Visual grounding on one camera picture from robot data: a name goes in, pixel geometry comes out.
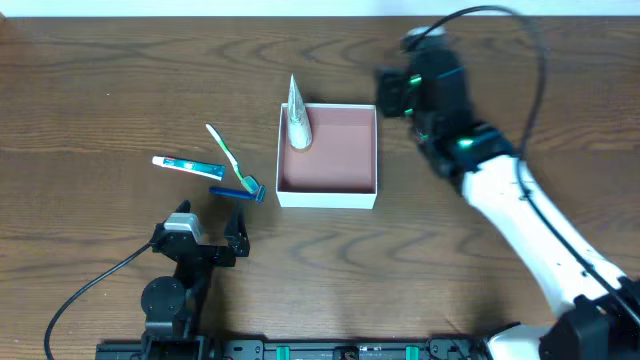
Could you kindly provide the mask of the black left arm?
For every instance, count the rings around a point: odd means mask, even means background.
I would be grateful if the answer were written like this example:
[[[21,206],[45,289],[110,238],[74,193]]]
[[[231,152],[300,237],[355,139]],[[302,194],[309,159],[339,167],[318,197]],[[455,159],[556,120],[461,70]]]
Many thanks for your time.
[[[224,229],[224,245],[202,242],[204,228],[184,201],[166,220],[156,225],[151,250],[174,261],[171,276],[152,280],[141,295],[146,315],[143,341],[146,343],[193,339],[199,327],[213,271],[233,267],[238,258],[249,255],[250,244],[243,212],[236,206]]]

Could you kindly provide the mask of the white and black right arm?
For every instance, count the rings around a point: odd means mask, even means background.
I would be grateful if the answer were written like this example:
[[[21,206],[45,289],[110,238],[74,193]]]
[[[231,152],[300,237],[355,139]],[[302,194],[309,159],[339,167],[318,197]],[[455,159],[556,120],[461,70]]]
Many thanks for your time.
[[[445,48],[412,53],[376,73],[386,117],[411,120],[418,149],[507,240],[557,318],[550,328],[509,326],[475,359],[636,359],[639,284],[609,262],[550,201],[511,142],[473,114],[463,66]]]

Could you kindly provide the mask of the white squeeze tube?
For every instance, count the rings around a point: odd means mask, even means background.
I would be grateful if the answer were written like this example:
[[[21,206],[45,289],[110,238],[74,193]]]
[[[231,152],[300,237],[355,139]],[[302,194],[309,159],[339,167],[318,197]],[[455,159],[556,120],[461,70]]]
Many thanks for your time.
[[[297,151],[306,151],[312,144],[312,129],[294,75],[290,77],[287,100],[287,131],[290,145]]]

